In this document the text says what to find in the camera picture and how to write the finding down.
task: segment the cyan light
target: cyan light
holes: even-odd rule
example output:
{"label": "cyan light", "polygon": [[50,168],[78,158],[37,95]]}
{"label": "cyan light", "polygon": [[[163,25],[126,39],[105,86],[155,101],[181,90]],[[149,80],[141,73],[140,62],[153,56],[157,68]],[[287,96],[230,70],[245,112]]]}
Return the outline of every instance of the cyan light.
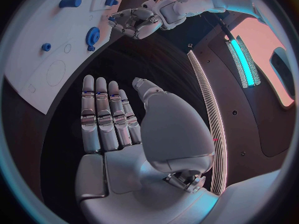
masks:
{"label": "cyan light", "polygon": [[238,55],[238,57],[241,61],[241,65],[243,67],[243,70],[244,70],[244,73],[245,73],[245,76],[246,76],[246,79],[247,79],[248,86],[254,86],[254,80],[253,80],[251,70],[249,68],[247,60],[246,60],[239,44],[237,43],[236,40],[232,40],[231,44],[234,47],[234,49],[235,49],[235,51],[236,51],[236,53],[237,53],[237,55]]}

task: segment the gear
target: gear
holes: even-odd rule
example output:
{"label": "gear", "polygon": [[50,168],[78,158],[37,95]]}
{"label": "gear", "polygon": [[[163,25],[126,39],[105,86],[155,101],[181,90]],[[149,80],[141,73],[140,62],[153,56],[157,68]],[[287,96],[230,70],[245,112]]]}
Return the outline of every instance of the gear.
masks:
{"label": "gear", "polygon": [[89,29],[86,35],[86,44],[88,45],[88,51],[95,51],[95,47],[93,46],[100,39],[100,30],[97,27],[92,27]]}

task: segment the white robotic arm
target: white robotic arm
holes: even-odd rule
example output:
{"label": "white robotic arm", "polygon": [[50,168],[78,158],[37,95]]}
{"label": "white robotic arm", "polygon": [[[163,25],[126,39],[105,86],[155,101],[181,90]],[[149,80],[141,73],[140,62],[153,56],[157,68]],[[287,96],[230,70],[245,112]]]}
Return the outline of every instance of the white robotic arm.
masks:
{"label": "white robotic arm", "polygon": [[[161,0],[157,3],[149,0],[142,6],[112,14],[109,17],[109,25],[134,39],[143,39],[158,28],[173,29],[182,24],[187,17],[199,15],[205,11],[237,11],[250,14],[259,21],[263,21],[250,0]],[[130,22],[126,23],[125,27],[116,22],[116,18],[120,16],[130,17]],[[132,26],[132,21],[139,19],[144,22],[137,27]]]}

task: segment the dark floor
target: dark floor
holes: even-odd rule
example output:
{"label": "dark floor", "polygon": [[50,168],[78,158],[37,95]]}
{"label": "dark floor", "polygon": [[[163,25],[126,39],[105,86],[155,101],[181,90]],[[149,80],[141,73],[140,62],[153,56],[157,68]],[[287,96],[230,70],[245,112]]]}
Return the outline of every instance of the dark floor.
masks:
{"label": "dark floor", "polygon": [[[133,89],[134,77],[145,78],[192,105],[208,125],[203,97],[182,51],[158,34],[144,40],[123,37],[101,53],[72,84],[50,123],[41,156],[41,189],[45,204],[69,223],[86,223],[75,201],[75,175],[85,154],[81,135],[81,91],[84,76],[115,80],[124,89],[138,121],[144,105]],[[207,173],[209,189],[211,172]]]}

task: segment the white panel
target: white panel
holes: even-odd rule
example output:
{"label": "white panel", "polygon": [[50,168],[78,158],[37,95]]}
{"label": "white panel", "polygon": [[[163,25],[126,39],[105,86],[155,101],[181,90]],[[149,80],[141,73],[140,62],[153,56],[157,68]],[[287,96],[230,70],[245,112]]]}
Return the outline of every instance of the white panel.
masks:
{"label": "white panel", "polygon": [[[89,29],[100,29],[99,49],[110,39],[107,24],[119,4],[101,9],[103,0],[95,0],[97,11],[90,11],[93,0],[82,0],[79,7],[59,8],[61,0],[27,0],[16,14],[15,37],[7,48],[5,75],[14,89],[31,105],[47,113],[57,93],[72,73],[93,53],[85,42]],[[41,50],[44,43],[51,50]]]}

